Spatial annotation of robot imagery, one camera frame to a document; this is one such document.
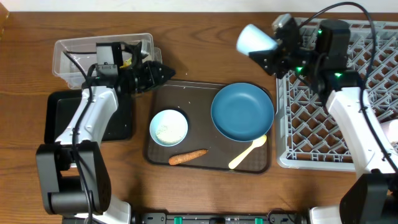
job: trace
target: blue bowl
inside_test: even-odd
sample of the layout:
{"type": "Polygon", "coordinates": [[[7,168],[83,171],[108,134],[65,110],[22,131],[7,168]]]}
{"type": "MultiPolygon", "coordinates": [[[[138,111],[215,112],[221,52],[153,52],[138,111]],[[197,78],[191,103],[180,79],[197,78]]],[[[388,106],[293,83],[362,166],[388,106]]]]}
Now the blue bowl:
{"type": "Polygon", "coordinates": [[[259,87],[234,83],[224,87],[211,104],[217,130],[235,141],[253,141],[265,135],[274,121],[274,105],[259,87]]]}

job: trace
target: brown tabletop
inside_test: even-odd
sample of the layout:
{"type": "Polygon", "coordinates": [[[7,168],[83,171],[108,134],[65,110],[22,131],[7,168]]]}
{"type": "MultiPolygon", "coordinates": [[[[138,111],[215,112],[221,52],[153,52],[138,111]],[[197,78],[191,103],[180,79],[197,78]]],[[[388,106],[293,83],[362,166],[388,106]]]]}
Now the brown tabletop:
{"type": "MultiPolygon", "coordinates": [[[[0,223],[60,223],[42,205],[35,152],[44,141],[47,97],[68,89],[52,75],[59,39],[149,32],[176,79],[253,82],[274,96],[275,80],[235,50],[249,23],[271,33],[280,13],[55,13],[12,12],[0,41],[0,223]]],[[[294,14],[308,17],[311,14],[294,14]]],[[[362,14],[325,17],[364,20],[362,14]]],[[[398,21],[398,14],[374,14],[398,21]]],[[[262,175],[153,166],[142,155],[149,134],[151,94],[136,102],[131,140],[104,142],[101,152],[112,193],[138,211],[178,213],[267,213],[333,205],[355,182],[354,173],[279,167],[273,141],[272,166],[262,175]]]]}

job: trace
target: spoon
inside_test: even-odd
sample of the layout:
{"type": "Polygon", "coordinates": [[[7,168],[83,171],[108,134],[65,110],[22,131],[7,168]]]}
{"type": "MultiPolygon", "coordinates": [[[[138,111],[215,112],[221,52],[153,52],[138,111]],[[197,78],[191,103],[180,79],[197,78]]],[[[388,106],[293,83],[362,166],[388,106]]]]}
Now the spoon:
{"type": "Polygon", "coordinates": [[[253,141],[250,147],[246,149],[244,152],[242,152],[240,155],[238,155],[235,159],[233,159],[229,164],[228,167],[230,169],[235,169],[242,160],[255,148],[262,146],[264,143],[267,141],[267,136],[263,135],[253,141]]]}

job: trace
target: brown tray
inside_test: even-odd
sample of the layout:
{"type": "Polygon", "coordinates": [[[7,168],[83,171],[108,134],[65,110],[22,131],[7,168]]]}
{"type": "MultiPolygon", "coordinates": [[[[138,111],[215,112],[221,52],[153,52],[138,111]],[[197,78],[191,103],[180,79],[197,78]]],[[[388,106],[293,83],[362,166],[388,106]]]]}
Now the brown tray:
{"type": "Polygon", "coordinates": [[[147,147],[144,150],[145,158],[152,164],[169,166],[169,158],[174,155],[208,149],[204,156],[178,166],[252,174],[265,172],[271,164],[271,129],[267,133],[265,145],[250,152],[235,170],[228,168],[229,162],[247,149],[252,142],[230,140],[214,126],[210,114],[211,103],[224,86],[171,80],[156,90],[152,117],[162,110],[177,110],[188,120],[188,134],[180,144],[172,147],[160,146],[148,137],[147,147]]]}

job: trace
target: green clip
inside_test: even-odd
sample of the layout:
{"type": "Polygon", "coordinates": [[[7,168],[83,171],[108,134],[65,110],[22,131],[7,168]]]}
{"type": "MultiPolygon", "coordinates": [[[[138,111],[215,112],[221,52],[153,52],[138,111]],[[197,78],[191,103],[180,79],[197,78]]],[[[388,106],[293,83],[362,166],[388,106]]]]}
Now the green clip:
{"type": "Polygon", "coordinates": [[[254,224],[263,224],[264,221],[262,220],[262,218],[255,218],[254,219],[254,224]]]}
{"type": "Polygon", "coordinates": [[[182,217],[174,217],[174,224],[182,224],[182,217]]]}

